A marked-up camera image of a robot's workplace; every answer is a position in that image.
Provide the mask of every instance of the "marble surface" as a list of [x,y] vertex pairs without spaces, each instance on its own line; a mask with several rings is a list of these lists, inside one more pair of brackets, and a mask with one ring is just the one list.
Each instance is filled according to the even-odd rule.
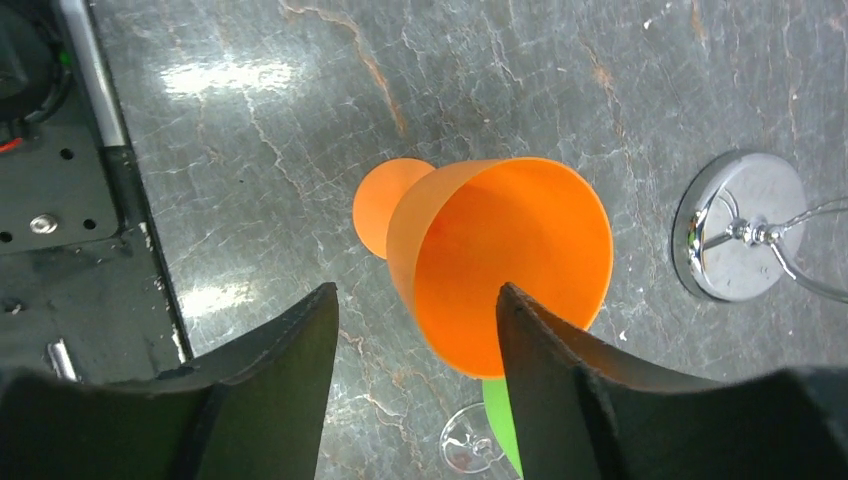
[[[683,192],[736,147],[787,158],[811,202],[848,189],[840,2],[98,0],[94,11],[195,353],[339,285],[342,331],[318,478],[459,478],[442,425],[479,383],[427,349],[353,192],[397,156],[575,167],[615,235],[591,332],[733,380],[845,363],[848,308],[784,278],[718,305],[669,255]],[[846,284],[848,221],[801,264]]]

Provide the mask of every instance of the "screw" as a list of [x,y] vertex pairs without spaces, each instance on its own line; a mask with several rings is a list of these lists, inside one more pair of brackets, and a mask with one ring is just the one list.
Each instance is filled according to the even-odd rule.
[[59,228],[59,222],[46,213],[33,218],[29,222],[29,229],[36,235],[47,235],[55,232],[57,228]]

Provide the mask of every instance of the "green cup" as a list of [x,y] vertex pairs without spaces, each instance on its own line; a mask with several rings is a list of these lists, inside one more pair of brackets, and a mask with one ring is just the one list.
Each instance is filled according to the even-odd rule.
[[506,379],[483,380],[483,405],[486,416],[489,417],[489,425],[506,458],[515,467],[518,475],[524,478],[521,458],[518,456],[518,440],[515,438],[515,424],[512,423],[512,408],[509,405]]

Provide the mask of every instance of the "orange cup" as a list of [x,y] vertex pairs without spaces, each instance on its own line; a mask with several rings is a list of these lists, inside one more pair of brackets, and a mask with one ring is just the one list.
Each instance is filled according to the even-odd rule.
[[477,378],[504,375],[495,320],[504,283],[587,329],[612,275],[612,232],[600,199],[577,172],[543,158],[439,169],[390,160],[359,186],[353,224],[387,260],[431,348]]

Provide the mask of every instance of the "red wire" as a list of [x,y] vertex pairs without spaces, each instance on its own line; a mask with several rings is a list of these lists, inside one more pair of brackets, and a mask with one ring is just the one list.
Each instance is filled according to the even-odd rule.
[[0,145],[0,153],[10,152],[22,143],[24,143],[23,138],[16,138],[9,143],[4,143],[3,145]]

